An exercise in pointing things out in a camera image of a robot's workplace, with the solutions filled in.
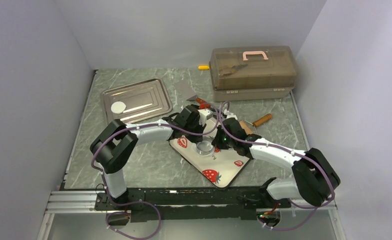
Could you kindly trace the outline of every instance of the white round lid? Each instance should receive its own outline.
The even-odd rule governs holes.
[[[110,110],[112,110],[114,114],[121,114],[125,111],[126,108],[127,106],[125,105],[125,103],[117,101],[112,104]]]

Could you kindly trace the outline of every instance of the robotic arm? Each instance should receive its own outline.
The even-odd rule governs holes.
[[[113,120],[94,140],[90,150],[95,154],[102,143],[110,136],[119,131],[130,129],[115,137],[119,143],[116,144],[113,140],[109,141],[99,151],[95,161],[95,165],[103,170],[107,187],[114,202],[128,202],[128,191],[122,168],[127,163],[135,146],[153,141],[176,139],[182,135],[185,135],[193,143],[201,142],[202,133],[206,126],[205,122],[212,116],[213,112],[209,109],[199,110],[189,105],[180,113],[172,114],[148,124],[125,124],[118,119]],[[244,142],[233,139],[223,128],[232,136],[244,140]],[[324,176],[315,165],[297,155],[307,156],[314,160],[330,179],[333,189],[340,184],[339,177],[321,151],[315,148],[308,151],[293,150],[279,146],[279,148],[291,152],[289,154],[277,147],[268,146],[269,144],[272,143],[259,135],[247,135],[232,113],[228,114],[227,118],[222,121],[222,126],[218,126],[216,136],[212,142],[212,145],[219,149],[233,148],[241,156],[264,160],[292,171],[293,179],[277,179],[274,177],[259,188],[259,194],[263,202],[268,205],[274,205],[280,199],[302,198],[309,204],[318,207],[329,197],[331,192]]]

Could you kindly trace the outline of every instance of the toolbox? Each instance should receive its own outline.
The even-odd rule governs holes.
[[[217,48],[209,64],[214,101],[282,98],[297,76],[288,46]]]

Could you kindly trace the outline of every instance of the toolbox lid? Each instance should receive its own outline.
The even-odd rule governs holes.
[[[267,87],[292,87],[297,75],[293,54],[288,46],[217,48],[212,52],[212,74],[221,84],[232,79],[266,81]]]

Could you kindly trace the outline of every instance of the table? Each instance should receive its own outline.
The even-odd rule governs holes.
[[[102,182],[100,173],[90,166],[90,144],[108,124],[103,116],[101,92],[154,77],[164,81],[173,104],[173,110],[165,116],[180,112],[182,106],[195,103],[183,99],[175,89],[174,83],[181,80],[187,81],[200,98],[213,101],[210,73],[206,70],[129,68],[96,71],[68,164],[65,189],[93,189]],[[258,134],[274,143],[306,150],[303,128],[291,95],[281,99],[233,101],[230,111],[235,113],[239,120],[250,122],[271,113],[273,118],[257,129]],[[161,117],[163,116],[138,123],[152,122]],[[255,159],[248,163],[231,186],[259,186],[273,176],[287,178],[290,175],[290,172],[282,168]],[[127,186],[131,188],[213,187],[212,183],[183,160],[167,141],[136,147],[124,167],[124,178]]]

